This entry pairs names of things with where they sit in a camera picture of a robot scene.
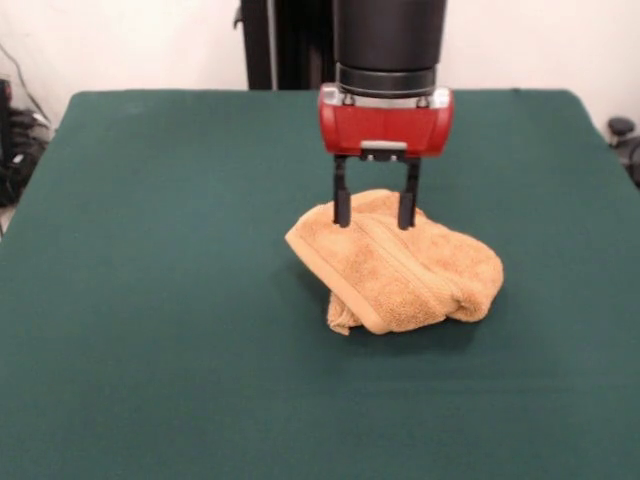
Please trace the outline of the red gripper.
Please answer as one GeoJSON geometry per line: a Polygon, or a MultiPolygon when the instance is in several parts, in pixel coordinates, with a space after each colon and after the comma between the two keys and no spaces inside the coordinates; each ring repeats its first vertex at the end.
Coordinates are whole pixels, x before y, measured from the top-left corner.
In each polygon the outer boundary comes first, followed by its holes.
{"type": "Polygon", "coordinates": [[[444,150],[454,116],[454,102],[440,108],[374,108],[318,103],[324,145],[334,156],[333,223],[347,228],[351,221],[351,193],[346,183],[347,156],[359,156],[371,143],[392,143],[407,157],[406,182],[400,192],[398,227],[415,226],[416,202],[422,159],[444,150]]]}

